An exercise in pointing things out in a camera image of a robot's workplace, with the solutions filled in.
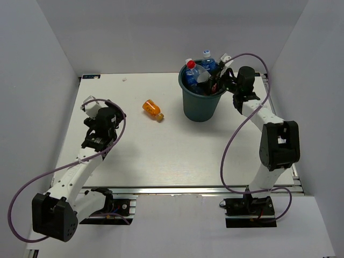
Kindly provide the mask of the red label water bottle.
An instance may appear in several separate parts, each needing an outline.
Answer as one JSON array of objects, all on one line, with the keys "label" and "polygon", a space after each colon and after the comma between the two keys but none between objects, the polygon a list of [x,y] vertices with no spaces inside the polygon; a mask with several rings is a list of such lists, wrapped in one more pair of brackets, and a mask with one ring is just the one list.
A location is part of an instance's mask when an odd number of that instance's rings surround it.
[{"label": "red label water bottle", "polygon": [[205,85],[206,81],[209,78],[213,78],[211,74],[205,70],[201,65],[198,65],[194,60],[191,60],[187,64],[188,68],[191,70],[194,79],[197,81],[197,86],[199,88],[198,95],[204,95],[205,93]]}]

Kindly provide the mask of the blue label bottle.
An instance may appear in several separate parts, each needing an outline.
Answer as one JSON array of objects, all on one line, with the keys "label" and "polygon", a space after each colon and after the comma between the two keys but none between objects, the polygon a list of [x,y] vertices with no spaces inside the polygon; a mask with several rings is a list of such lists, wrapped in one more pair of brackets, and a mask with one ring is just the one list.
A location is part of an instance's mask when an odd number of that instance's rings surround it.
[{"label": "blue label bottle", "polygon": [[191,70],[188,68],[187,64],[189,61],[192,59],[186,59],[185,64],[186,64],[186,70],[185,70],[185,80],[187,82],[188,89],[193,92],[193,93],[198,93],[198,86],[197,86],[197,81],[194,79]]},{"label": "blue label bottle", "polygon": [[203,59],[201,61],[201,65],[210,74],[217,68],[217,63],[211,56],[211,52],[209,50],[203,51]]}]

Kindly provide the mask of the orange juice bottle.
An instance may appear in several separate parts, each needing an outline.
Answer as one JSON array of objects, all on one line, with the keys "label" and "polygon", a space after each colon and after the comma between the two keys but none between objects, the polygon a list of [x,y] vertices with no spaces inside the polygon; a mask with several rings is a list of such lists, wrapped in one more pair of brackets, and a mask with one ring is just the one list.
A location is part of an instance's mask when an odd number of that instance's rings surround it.
[{"label": "orange juice bottle", "polygon": [[154,118],[157,122],[162,122],[164,119],[164,114],[161,112],[160,108],[151,100],[148,99],[142,105],[143,110]]}]

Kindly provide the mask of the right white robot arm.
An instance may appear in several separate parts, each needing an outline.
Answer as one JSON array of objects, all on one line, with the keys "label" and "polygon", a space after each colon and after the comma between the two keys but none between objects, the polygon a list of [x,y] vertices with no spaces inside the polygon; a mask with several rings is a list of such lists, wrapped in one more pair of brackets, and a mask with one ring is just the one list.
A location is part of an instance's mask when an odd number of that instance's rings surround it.
[{"label": "right white robot arm", "polygon": [[278,178],[300,159],[299,127],[295,121],[286,121],[266,107],[266,99],[254,92],[255,70],[243,66],[238,73],[224,69],[218,77],[219,85],[233,94],[233,105],[261,132],[259,158],[261,165],[248,185],[242,202],[243,209],[256,214],[262,208],[260,198],[266,198]]}]

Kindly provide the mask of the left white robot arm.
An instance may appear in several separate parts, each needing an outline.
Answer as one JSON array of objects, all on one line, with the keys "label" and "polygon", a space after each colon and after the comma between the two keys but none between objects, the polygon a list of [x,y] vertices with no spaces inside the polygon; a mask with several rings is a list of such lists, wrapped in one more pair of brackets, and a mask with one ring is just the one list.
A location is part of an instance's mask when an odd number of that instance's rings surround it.
[{"label": "left white robot arm", "polygon": [[84,120],[88,131],[75,163],[67,166],[54,186],[32,200],[32,226],[36,233],[67,242],[80,222],[93,214],[102,216],[113,211],[113,194],[108,188],[95,187],[79,196],[85,182],[120,139],[116,130],[126,119],[115,103],[105,100],[105,106],[101,106],[100,102],[101,99],[89,97],[81,106],[88,116]]}]

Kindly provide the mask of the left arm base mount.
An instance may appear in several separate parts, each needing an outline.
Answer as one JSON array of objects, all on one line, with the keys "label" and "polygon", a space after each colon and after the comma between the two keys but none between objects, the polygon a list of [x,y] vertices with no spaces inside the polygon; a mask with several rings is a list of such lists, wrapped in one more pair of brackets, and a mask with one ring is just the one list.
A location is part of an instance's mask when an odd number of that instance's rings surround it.
[{"label": "left arm base mount", "polygon": [[81,225],[130,225],[136,208],[136,198],[132,196],[113,197],[106,195],[105,208],[93,212],[89,217],[80,221]]}]

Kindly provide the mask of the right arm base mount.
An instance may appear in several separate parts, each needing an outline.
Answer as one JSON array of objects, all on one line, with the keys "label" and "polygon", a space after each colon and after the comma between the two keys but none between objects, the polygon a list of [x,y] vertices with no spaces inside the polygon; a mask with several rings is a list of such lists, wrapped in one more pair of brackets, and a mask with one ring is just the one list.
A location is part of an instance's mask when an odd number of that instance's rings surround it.
[{"label": "right arm base mount", "polygon": [[219,203],[225,210],[227,228],[274,228],[277,227],[275,210],[271,197],[226,198]]}]

